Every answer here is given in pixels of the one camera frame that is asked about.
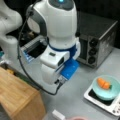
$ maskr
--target oven window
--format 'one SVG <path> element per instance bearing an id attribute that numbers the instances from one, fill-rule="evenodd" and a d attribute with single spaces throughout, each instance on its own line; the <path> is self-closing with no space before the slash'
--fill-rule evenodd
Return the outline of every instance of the oven window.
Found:
<path id="1" fill-rule="evenodd" d="M 87 47 L 88 47 L 88 41 L 80 39 L 81 44 L 81 53 L 80 58 L 86 60 L 87 59 Z"/>

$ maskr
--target cable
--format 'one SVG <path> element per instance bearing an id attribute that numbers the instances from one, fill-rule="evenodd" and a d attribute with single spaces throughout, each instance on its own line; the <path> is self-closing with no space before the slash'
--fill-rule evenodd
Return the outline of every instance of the cable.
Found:
<path id="1" fill-rule="evenodd" d="M 30 80 L 30 83 L 33 84 L 34 88 L 36 88 L 37 90 L 41 89 L 41 90 L 43 90 L 44 92 L 46 92 L 46 93 L 48 93 L 48 94 L 50 94 L 50 95 L 56 95 L 56 94 L 58 93 L 58 90 L 60 89 L 60 87 L 61 87 L 64 83 L 59 83 L 59 85 L 58 85 L 57 88 L 56 88 L 56 92 L 55 92 L 55 93 L 51 93 L 51 92 L 45 90 L 45 89 L 44 89 L 42 86 L 40 86 L 36 81 L 34 81 L 33 78 L 27 73 L 27 71 L 26 71 L 26 69 L 25 69 L 25 67 L 24 67 L 24 65 L 23 65 L 23 63 L 22 63 L 21 56 L 20 56 L 20 47 L 19 47 L 19 46 L 20 46 L 20 40 L 21 40 L 21 37 L 22 37 L 22 31 L 24 30 L 24 27 L 25 27 L 25 25 L 26 25 L 29 17 L 33 14 L 33 8 L 34 8 L 35 4 L 36 4 L 38 1 L 41 1 L 41 0 L 36 0 L 36 1 L 34 2 L 33 6 L 31 7 L 31 10 L 30 10 L 29 13 L 27 14 L 26 20 L 25 20 L 25 22 L 24 22 L 24 24 L 23 24 L 23 26 L 22 26 L 22 28 L 21 28 L 21 30 L 20 30 L 19 37 L 18 37 L 18 44 L 17 44 L 18 60 L 19 60 L 19 62 L 20 62 L 20 65 L 21 65 L 24 73 L 27 75 L 27 77 L 28 77 L 29 80 Z"/>

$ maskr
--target table surface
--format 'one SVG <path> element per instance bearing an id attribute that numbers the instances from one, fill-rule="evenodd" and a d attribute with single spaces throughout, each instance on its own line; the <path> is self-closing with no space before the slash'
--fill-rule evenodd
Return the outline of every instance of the table surface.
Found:
<path id="1" fill-rule="evenodd" d="M 28 73 L 45 89 L 54 92 L 55 85 L 49 86 L 42 81 L 39 57 L 26 65 Z M 114 49 L 108 58 L 97 69 L 80 64 L 80 67 L 71 78 L 59 90 L 56 96 L 50 96 L 42 92 L 43 101 L 47 114 L 44 120 L 54 120 L 52 111 L 58 110 L 67 118 L 82 116 L 88 120 L 118 120 L 98 106 L 92 104 L 84 98 L 84 93 L 91 85 L 93 79 L 99 75 L 112 75 L 120 80 L 120 50 Z"/>

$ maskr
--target wall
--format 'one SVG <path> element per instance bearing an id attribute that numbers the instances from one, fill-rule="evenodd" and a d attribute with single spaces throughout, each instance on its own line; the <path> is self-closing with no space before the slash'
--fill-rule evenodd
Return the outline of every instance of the wall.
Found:
<path id="1" fill-rule="evenodd" d="M 118 20 L 115 47 L 120 48 L 120 0 L 75 0 L 75 3 L 78 10 Z"/>

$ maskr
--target orange food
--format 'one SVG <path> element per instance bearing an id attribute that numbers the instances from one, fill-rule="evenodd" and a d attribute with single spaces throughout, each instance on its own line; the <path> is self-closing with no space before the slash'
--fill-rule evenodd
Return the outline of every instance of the orange food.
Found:
<path id="1" fill-rule="evenodd" d="M 10 74 L 14 75 L 14 71 L 13 70 L 7 69 L 7 72 L 9 72 Z"/>
<path id="2" fill-rule="evenodd" d="M 98 79 L 97 79 L 97 83 L 98 83 L 98 85 L 99 85 L 101 88 L 103 88 L 103 89 L 105 89 L 105 90 L 108 90 L 108 89 L 111 88 L 110 83 L 107 82 L 106 80 L 104 80 L 103 78 L 98 78 Z"/>

